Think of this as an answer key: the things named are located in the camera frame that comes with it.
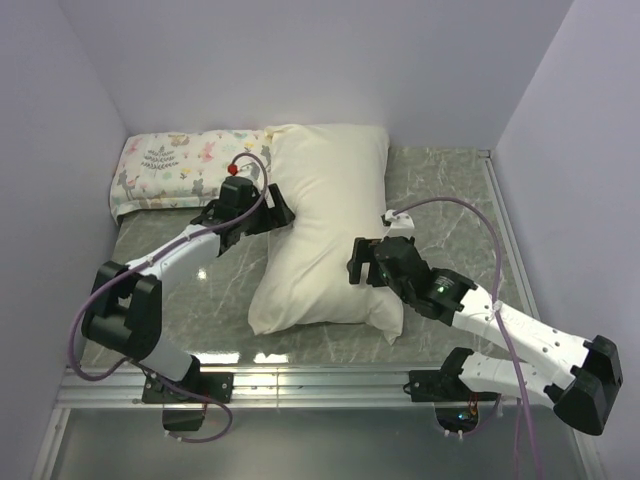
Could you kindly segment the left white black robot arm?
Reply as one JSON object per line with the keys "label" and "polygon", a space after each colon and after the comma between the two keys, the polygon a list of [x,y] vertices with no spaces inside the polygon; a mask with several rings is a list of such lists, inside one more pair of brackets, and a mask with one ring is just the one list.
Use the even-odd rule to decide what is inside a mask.
{"label": "left white black robot arm", "polygon": [[294,218],[277,184],[258,190],[248,178],[229,176],[218,198],[174,239],[126,264],[104,263],[75,325],[84,338],[166,379],[177,401],[192,401],[202,386],[201,363],[164,334],[164,301],[205,260],[223,255],[244,236],[285,227]]}

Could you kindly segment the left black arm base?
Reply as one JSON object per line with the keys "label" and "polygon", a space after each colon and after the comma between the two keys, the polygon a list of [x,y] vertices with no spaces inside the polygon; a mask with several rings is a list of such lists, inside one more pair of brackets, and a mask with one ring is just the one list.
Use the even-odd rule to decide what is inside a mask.
{"label": "left black arm base", "polygon": [[[233,425],[234,416],[229,408],[234,386],[231,372],[204,372],[194,382],[172,382],[159,374],[147,374],[141,403],[162,408],[161,422],[165,434],[175,440],[202,444],[225,436]],[[226,423],[219,433],[209,437],[189,437],[204,426],[206,415],[212,407],[226,415]]]}

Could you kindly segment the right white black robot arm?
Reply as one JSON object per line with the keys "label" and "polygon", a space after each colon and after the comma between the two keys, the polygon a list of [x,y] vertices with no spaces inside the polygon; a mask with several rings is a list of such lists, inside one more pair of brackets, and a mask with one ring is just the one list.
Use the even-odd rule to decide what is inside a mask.
{"label": "right white black robot arm", "polygon": [[420,316],[478,335],[505,349],[499,360],[456,348],[440,369],[444,394],[518,397],[550,408],[584,434],[603,434],[623,384],[616,343],[569,334],[495,299],[473,280],[432,268],[405,237],[357,238],[347,263],[350,283],[387,287]]}

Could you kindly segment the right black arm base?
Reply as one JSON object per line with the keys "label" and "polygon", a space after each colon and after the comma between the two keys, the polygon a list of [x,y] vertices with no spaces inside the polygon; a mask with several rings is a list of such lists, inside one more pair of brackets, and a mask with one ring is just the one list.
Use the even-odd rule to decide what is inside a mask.
{"label": "right black arm base", "polygon": [[402,387],[412,403],[430,403],[445,436],[464,439],[478,433],[501,411],[501,396],[473,392],[440,370],[410,370]]}

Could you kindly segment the cream pillowcase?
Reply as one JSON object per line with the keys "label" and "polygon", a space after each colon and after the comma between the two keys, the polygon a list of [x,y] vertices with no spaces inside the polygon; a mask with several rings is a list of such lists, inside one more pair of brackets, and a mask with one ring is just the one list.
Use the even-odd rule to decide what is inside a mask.
{"label": "cream pillowcase", "polygon": [[248,323],[257,335],[315,323],[367,324],[388,343],[403,331],[387,287],[349,282],[355,239],[380,239],[389,135],[379,126],[286,124],[265,130],[271,182],[295,215],[268,235],[265,273]]}

